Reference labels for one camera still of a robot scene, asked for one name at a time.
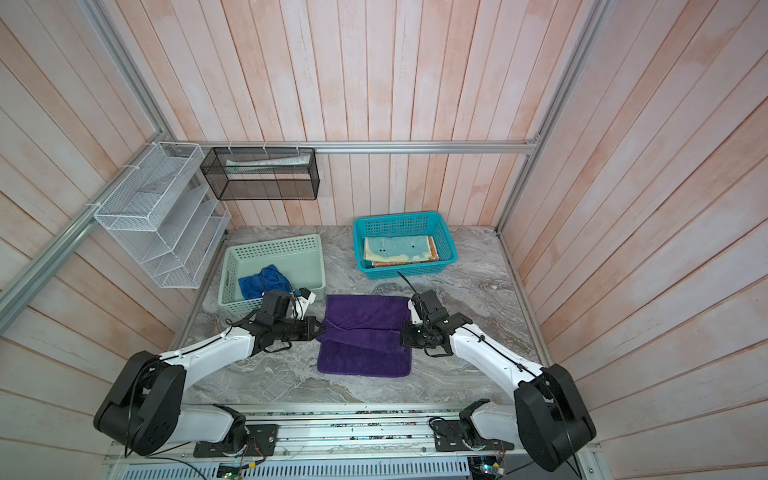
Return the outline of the light green plastic basket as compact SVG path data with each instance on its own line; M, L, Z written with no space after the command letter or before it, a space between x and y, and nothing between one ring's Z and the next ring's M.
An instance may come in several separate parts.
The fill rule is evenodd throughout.
M239 280L259 274L267 267L275 267L294 288L305 287L318 299L325 297L321 237L310 234L229 247L221 271L218 305L235 319L257 308L261 296L246 298Z

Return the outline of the teal plastic basket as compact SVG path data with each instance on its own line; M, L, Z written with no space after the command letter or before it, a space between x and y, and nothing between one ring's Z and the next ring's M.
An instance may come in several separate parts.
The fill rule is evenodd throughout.
M357 266L371 280L440 273L458 259L437 212L359 218L353 240Z

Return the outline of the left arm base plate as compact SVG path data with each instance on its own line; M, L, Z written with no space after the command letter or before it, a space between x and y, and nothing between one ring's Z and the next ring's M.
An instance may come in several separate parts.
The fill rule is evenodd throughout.
M277 424L244 424L235 426L221 442L198 442L194 458L223 458L245 455L259 458L274 454L278 438Z

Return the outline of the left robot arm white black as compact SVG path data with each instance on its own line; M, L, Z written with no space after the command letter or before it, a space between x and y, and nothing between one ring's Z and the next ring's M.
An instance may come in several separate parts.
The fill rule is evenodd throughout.
M244 415L224 405L185 405L184 393L230 364L315 339L324 330L307 312L315 299L306 288L269 291L217 335L161 354L134 354L98 408L94 428L127 454L149 456L186 442L210 444L224 456L243 454L250 436Z

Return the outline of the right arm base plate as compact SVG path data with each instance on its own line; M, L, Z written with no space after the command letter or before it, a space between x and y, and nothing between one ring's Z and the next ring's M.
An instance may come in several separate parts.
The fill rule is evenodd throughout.
M489 440L464 420L446 420L443 417L431 417L428 426L433 432L434 446L438 452L460 451L513 451L515 445L501 440Z

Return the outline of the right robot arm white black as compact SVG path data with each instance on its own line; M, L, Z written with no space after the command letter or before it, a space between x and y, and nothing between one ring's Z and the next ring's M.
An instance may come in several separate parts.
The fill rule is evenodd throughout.
M520 444L533 463L553 472L596 438L596 426L564 367L542 366L512 352L466 315L448 313L432 290L414 294L408 308L411 320L402 330L403 346L456 356L512 398L510 405L477 400L457 420L431 419L438 450Z

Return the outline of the purple towel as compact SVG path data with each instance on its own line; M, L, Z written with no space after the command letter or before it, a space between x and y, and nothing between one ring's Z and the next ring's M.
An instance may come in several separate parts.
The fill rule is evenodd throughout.
M318 337L318 371L374 378L408 376L412 351L401 342L402 329L411 319L408 303L399 296L328 296L325 332Z

